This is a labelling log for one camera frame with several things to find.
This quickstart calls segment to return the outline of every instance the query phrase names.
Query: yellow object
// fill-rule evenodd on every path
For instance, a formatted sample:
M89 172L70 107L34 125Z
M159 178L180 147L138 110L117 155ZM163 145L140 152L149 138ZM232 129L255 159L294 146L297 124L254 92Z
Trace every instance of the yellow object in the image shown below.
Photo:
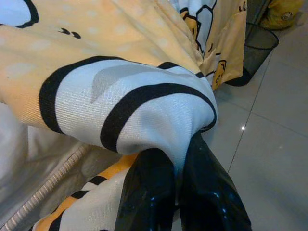
M268 6L268 12L261 21L261 26L278 30L291 26L304 0L273 0Z

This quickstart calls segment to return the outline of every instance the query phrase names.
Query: wastebasket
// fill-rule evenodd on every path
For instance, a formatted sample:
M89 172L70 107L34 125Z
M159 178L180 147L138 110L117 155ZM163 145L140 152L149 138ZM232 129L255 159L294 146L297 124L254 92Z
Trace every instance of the wastebasket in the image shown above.
M279 40L273 32L255 24L247 23L243 75L239 78L229 80L226 83L232 86L243 86L247 84L269 53L278 44Z

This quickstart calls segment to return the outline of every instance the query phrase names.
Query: tile floor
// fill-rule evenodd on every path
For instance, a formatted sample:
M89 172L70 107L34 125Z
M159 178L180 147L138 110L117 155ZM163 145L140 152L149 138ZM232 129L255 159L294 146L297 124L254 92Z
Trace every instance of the tile floor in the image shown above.
M215 92L219 123L204 139L254 231L308 231L308 20L277 35L248 85Z

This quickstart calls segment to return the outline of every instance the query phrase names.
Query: polka dot pattern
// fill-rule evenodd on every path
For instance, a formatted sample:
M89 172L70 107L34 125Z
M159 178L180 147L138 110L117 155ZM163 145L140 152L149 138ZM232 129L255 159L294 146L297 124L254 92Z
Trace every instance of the polka dot pattern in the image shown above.
M89 16L89 17L96 17L97 16L97 12L96 11L87 11L87 16Z
M42 51L50 46L51 42L47 40L38 40L30 45L30 49L34 51Z
M15 63L5 68L7 78L18 78L33 70L34 65L28 63Z
M99 47L99 44L96 42L86 41L86 43L91 47L95 47L95 48Z
M156 19L156 24L161 27L165 25L164 21L161 18Z
M72 9L73 7L68 4L62 5L62 10L64 11L71 11Z
M57 22L58 22L60 25L63 25L63 26L69 26L69 25L71 25L68 21L61 20L61 19L59 19Z
M154 56L160 56L160 53L158 52L157 49L151 49L151 53L154 55Z
M172 18L172 20L173 20L173 21L177 21L177 19L179 18L179 16L178 16L178 15L173 14L173 15L171 16L171 18Z
M121 10L118 9L118 8L116 8L116 9L114 9L114 10L112 11L112 14L113 14L114 16L118 16L118 15L121 14L121 13L122 13Z
M144 9L140 6L133 6L133 14L137 17L140 17L145 14Z
M126 51L130 50L130 48L131 48L131 45L125 44L125 45L119 46L119 47L117 48L117 50L118 50L119 52L126 52Z
M126 25L118 25L115 27L115 32L118 34L118 35L123 35L125 34L127 31L127 26Z
M158 44L159 44L159 46L161 46L161 47L166 47L166 46L168 45L168 40L165 39L165 38L160 38L160 39L158 40Z
M4 45L5 44L5 39L0 37L0 46Z
M89 27L88 32L91 34L97 34L98 33L98 28L96 27Z
M95 55L97 54L97 52L95 52L95 50L92 49L87 49L87 48L83 48L80 50L83 54L90 54L90 55Z

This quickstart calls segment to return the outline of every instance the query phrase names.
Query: cartoon print fabric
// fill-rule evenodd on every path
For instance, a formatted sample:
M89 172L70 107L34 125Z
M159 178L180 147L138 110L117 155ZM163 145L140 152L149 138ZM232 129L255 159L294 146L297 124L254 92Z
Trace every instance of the cartoon print fabric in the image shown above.
M242 72L242 3L2 0L1 101L121 154L160 148L178 175L191 136L217 120L212 89Z
M242 76L246 0L172 0L190 29L203 63L199 66L215 90Z
M71 227L81 231L114 230L124 178L135 158L136 155L123 156L38 221L32 231L70 230Z

